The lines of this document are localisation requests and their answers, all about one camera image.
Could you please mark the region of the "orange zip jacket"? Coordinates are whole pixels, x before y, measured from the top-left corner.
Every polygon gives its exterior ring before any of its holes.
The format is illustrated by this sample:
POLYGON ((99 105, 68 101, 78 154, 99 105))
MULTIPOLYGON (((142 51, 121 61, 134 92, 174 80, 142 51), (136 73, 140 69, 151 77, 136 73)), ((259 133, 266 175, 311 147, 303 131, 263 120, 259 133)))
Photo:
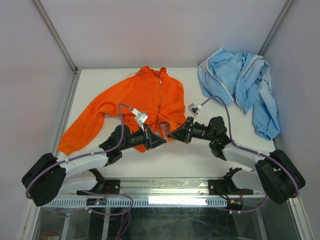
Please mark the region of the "orange zip jacket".
POLYGON ((185 121, 184 87, 169 76, 165 67, 143 66, 133 76, 95 97, 60 139, 58 151, 69 156, 87 146, 101 131, 105 116, 122 116, 130 132, 139 125, 129 108, 148 115, 145 123, 161 137, 177 130, 185 121))

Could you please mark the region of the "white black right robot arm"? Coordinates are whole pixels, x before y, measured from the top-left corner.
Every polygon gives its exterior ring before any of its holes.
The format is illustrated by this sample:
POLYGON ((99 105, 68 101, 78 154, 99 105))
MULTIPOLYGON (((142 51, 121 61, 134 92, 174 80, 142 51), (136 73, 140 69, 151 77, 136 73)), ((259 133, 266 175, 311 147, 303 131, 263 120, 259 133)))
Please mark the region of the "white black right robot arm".
POLYGON ((284 151, 259 152, 233 142, 221 116, 213 117, 208 125, 188 117, 168 137, 186 144, 192 139, 209 141, 211 153, 216 158, 247 167, 230 168, 222 180, 214 183, 213 190, 218 195, 237 195, 242 190, 264 192, 270 200, 281 205, 296 197, 306 185, 304 177, 284 151))

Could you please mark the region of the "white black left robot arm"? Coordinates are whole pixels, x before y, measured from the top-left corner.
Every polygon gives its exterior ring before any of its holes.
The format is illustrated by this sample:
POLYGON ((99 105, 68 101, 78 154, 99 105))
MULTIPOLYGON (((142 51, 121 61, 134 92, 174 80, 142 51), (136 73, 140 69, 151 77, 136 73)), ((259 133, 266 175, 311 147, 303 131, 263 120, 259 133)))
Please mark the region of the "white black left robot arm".
POLYGON ((21 179, 25 195, 41 207, 57 196, 71 193, 116 193, 98 169, 117 162, 124 150, 135 147, 151 150, 166 142, 148 125, 136 132, 131 132, 127 125, 118 125, 106 141, 89 153, 71 157, 55 157, 50 152, 42 155, 21 179))

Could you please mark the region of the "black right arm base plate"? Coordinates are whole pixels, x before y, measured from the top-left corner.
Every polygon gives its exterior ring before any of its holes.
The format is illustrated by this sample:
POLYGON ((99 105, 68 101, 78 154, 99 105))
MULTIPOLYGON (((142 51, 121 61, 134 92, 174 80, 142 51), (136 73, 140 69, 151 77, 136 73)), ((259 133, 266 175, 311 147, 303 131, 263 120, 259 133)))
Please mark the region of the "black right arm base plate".
POLYGON ((253 195, 254 192, 247 188, 237 188, 231 180, 225 179, 209 179, 208 192, 209 195, 253 195))

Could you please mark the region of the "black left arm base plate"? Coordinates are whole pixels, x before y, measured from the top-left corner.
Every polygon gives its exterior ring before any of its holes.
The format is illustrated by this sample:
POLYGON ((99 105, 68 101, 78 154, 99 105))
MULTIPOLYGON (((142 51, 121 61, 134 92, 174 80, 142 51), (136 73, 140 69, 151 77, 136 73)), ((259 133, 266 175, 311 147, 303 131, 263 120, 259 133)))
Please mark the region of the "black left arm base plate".
POLYGON ((85 191, 88 191, 102 195, 119 194, 120 183, 121 181, 119 179, 87 179, 76 187, 76 193, 77 195, 87 195, 85 191))

